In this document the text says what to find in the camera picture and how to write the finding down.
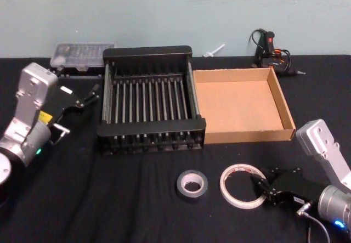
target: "wall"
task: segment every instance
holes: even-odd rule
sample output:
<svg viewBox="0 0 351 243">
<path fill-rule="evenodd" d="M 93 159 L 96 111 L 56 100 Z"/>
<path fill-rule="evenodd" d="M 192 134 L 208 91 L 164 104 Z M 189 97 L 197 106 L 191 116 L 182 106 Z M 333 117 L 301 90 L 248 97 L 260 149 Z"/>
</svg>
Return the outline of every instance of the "wall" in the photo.
<svg viewBox="0 0 351 243">
<path fill-rule="evenodd" d="M 59 42 L 188 44 L 252 54 L 252 30 L 292 54 L 350 54 L 351 0 L 0 0 L 0 57 L 51 56 Z"/>
</svg>

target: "black tablecloth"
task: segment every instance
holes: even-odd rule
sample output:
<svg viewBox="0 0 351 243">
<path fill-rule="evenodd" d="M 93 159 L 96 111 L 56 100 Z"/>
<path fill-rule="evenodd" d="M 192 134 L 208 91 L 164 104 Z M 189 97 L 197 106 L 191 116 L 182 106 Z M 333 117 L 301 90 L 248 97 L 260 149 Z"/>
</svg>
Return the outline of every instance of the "black tablecloth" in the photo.
<svg viewBox="0 0 351 243">
<path fill-rule="evenodd" d="M 249 67 L 249 57 L 194 58 L 194 69 Z M 20 71 L 35 61 L 0 60 L 0 133 L 13 116 Z M 296 127 L 323 118 L 351 165 L 351 57 L 293 56 L 304 76 L 279 82 Z M 62 78 L 60 84 L 83 97 L 102 80 Z M 203 150 L 100 156 L 96 128 L 101 103 L 83 115 L 72 115 L 72 129 L 57 146 L 46 145 L 28 167 L 12 212 L 1 219 L 1 242 L 305 242 L 307 221 L 292 208 L 266 202 L 254 210 L 232 207 L 222 197 L 219 177 L 228 166 L 248 163 L 258 168 L 303 168 L 311 180 L 329 183 L 318 162 L 307 157 L 298 141 L 206 145 Z M 197 169 L 208 179 L 208 194 L 199 204 L 182 201 L 175 189 L 180 173 Z M 255 197 L 250 179 L 235 174 L 227 180 L 242 200 Z M 332 242 L 345 241 L 325 223 Z M 325 242 L 312 227 L 312 242 Z"/>
</svg>

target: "open cardboard tray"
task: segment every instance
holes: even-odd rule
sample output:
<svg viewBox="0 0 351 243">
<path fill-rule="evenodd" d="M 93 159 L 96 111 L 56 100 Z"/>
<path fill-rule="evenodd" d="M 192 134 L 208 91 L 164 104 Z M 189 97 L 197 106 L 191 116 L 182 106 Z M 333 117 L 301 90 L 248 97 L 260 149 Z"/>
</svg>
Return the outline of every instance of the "open cardboard tray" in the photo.
<svg viewBox="0 0 351 243">
<path fill-rule="evenodd" d="M 291 140 L 295 124 L 273 69 L 195 70 L 205 144 Z"/>
</svg>

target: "black dish rack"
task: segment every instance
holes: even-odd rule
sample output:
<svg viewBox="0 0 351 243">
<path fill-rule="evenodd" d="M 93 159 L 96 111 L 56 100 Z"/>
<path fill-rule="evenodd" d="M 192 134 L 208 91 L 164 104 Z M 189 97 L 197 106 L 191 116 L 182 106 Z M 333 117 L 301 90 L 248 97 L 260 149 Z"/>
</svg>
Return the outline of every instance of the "black dish rack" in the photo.
<svg viewBox="0 0 351 243">
<path fill-rule="evenodd" d="M 103 151 L 201 149 L 189 46 L 104 50 L 105 84 L 98 136 Z"/>
</svg>

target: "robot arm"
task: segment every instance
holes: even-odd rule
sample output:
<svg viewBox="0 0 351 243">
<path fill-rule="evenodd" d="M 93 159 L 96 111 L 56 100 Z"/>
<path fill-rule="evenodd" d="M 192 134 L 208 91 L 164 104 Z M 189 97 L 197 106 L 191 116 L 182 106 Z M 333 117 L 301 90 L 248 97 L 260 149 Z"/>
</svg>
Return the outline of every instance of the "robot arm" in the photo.
<svg viewBox="0 0 351 243">
<path fill-rule="evenodd" d="M 21 181 L 24 169 L 51 138 L 51 130 L 61 131 L 55 143 L 70 132 L 57 124 L 65 112 L 83 112 L 99 98 L 96 94 L 99 85 L 95 85 L 85 99 L 78 98 L 66 87 L 56 88 L 56 74 L 36 63 L 21 72 L 15 115 L 0 139 L 0 206 Z"/>
<path fill-rule="evenodd" d="M 277 168 L 266 170 L 266 176 L 271 178 L 254 176 L 254 182 L 274 205 L 287 201 L 300 205 L 297 211 L 299 216 L 309 216 L 309 208 L 317 206 L 321 218 L 350 231 L 351 170 L 340 152 L 339 144 L 334 141 L 323 120 L 308 122 L 296 132 L 296 136 L 305 153 L 322 164 L 332 185 L 304 179 L 299 167 L 290 171 Z"/>
<path fill-rule="evenodd" d="M 0 140 L 0 204 L 16 186 L 38 148 L 51 136 L 49 128 L 38 117 L 57 82 L 55 74 L 36 63 L 21 72 L 15 116 Z"/>
</svg>

